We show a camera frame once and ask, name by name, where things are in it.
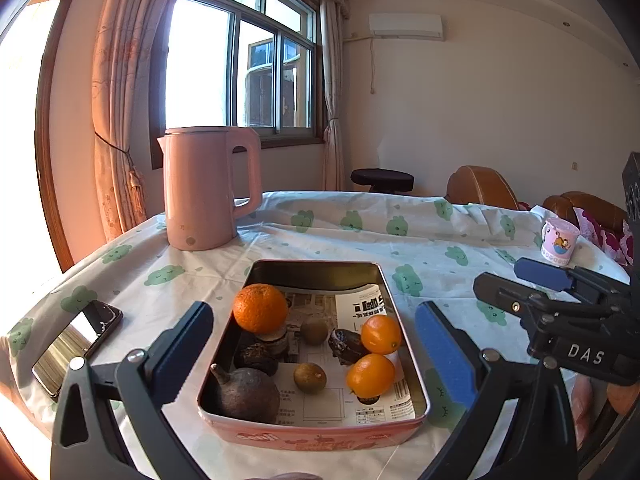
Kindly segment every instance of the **smartphone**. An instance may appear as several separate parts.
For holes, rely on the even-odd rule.
[[[121,310],[93,300],[51,343],[32,371],[52,399],[58,399],[69,361],[74,357],[91,357],[121,320]]]

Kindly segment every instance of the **pink electric kettle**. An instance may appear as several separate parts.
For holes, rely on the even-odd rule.
[[[164,153],[164,207],[169,243],[183,251],[205,251],[234,238],[235,219],[262,203],[260,137],[251,128],[171,128],[158,139]],[[234,205],[231,155],[248,153],[249,202]]]

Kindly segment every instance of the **screw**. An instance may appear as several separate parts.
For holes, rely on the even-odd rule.
[[[145,357],[145,351],[138,348],[137,350],[132,350],[127,355],[127,361],[130,363],[139,363]]]
[[[74,357],[69,361],[69,368],[72,370],[79,370],[84,366],[84,358],[83,357]]]
[[[485,348],[482,350],[482,358],[489,363],[495,363],[500,360],[500,352],[495,348]]]
[[[556,368],[558,368],[558,361],[556,361],[555,357],[551,357],[550,355],[546,356],[542,360],[542,364],[549,370],[555,370]]]

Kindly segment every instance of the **pink curtain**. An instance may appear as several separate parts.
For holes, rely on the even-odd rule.
[[[167,0],[105,0],[92,73],[95,183],[107,240],[146,219],[141,175],[129,155],[134,90]]]

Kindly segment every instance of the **orange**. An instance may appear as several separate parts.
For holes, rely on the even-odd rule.
[[[359,359],[347,373],[347,386],[361,399],[377,397],[394,383],[396,367],[379,354],[368,354]]]
[[[374,354],[387,355],[400,348],[402,331],[398,322],[389,316],[377,314],[367,319],[360,329],[364,348]]]
[[[282,326],[289,308],[273,285],[254,283],[236,294],[233,311],[236,323],[247,332],[268,334]]]

